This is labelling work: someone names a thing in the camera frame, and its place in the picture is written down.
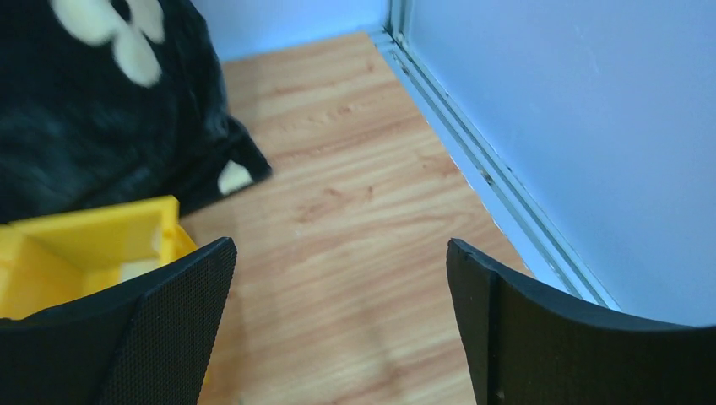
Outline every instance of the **wooden surface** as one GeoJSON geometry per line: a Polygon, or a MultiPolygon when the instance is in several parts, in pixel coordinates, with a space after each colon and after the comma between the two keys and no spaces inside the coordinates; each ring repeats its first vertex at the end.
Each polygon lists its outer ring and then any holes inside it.
{"type": "Polygon", "coordinates": [[[451,236],[523,269],[366,35],[225,65],[274,177],[184,221],[239,247],[201,404],[471,404],[451,236]]]}

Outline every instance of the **white flower petal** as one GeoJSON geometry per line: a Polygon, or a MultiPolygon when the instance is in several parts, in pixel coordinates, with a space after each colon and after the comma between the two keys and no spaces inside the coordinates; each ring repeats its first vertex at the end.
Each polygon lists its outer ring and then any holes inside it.
{"type": "Polygon", "coordinates": [[[228,196],[252,183],[253,179],[247,168],[233,160],[229,160],[219,175],[219,191],[222,196],[228,196]]]}
{"type": "Polygon", "coordinates": [[[151,87],[159,82],[161,66],[138,28],[127,25],[119,30],[112,50],[117,65],[134,83],[151,87]]]}
{"type": "Polygon", "coordinates": [[[78,40],[98,46],[126,25],[109,0],[51,0],[60,24],[78,40]]]}
{"type": "Polygon", "coordinates": [[[154,43],[164,42],[164,12],[159,0],[127,0],[132,24],[137,25],[154,43]]]}

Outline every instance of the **metal frame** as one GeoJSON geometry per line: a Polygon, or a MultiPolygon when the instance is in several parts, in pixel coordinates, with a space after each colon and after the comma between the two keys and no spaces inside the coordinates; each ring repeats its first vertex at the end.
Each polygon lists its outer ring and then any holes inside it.
{"type": "Polygon", "coordinates": [[[407,34],[412,3],[391,2],[385,30],[369,33],[377,49],[535,277],[583,300],[620,311],[490,144],[411,51],[407,34]]]}

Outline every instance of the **white wall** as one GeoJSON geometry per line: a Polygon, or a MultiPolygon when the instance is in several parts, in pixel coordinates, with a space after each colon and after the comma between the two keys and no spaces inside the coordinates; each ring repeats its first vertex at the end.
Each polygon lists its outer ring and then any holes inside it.
{"type": "Polygon", "coordinates": [[[621,307],[716,323],[716,2],[413,3],[411,47],[621,307]]]}
{"type": "Polygon", "coordinates": [[[222,61],[384,25],[389,0],[193,0],[222,61]]]}

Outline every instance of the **yellow box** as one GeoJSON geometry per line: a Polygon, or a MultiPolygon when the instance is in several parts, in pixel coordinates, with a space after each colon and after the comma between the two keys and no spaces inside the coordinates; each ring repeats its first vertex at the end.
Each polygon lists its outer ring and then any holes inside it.
{"type": "Polygon", "coordinates": [[[0,226],[0,317],[22,319],[195,251],[179,203],[159,197],[0,226]]]}

